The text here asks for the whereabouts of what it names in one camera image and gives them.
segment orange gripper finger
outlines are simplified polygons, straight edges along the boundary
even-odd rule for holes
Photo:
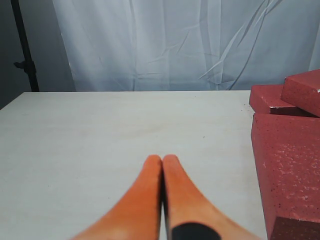
[[[162,161],[150,155],[119,202],[73,240],[157,240],[161,219]]]
[[[258,240],[212,205],[190,180],[175,155],[162,160],[168,240]]]

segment red foam block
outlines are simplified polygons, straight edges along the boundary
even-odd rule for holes
[[[256,113],[314,117],[314,115],[280,99],[283,84],[254,85],[249,104]]]
[[[258,114],[252,147],[269,240],[320,240],[320,118]]]
[[[288,76],[281,99],[320,117],[320,69]]]

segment white table surface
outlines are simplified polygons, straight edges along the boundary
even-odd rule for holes
[[[249,94],[22,94],[0,110],[0,238],[68,239],[123,196],[149,154],[176,154],[214,205],[266,239]]]

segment gray wall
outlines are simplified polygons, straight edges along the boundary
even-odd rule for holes
[[[0,1],[0,109],[23,92],[29,92],[29,80],[13,63],[24,59],[9,0]]]
[[[52,0],[20,1],[41,92],[73,92],[75,85]],[[23,61],[10,0],[0,1],[0,108],[23,92],[29,80],[13,62]]]

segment white curtain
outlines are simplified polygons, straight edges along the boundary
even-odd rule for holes
[[[320,0],[53,0],[78,91],[242,90],[320,68]]]

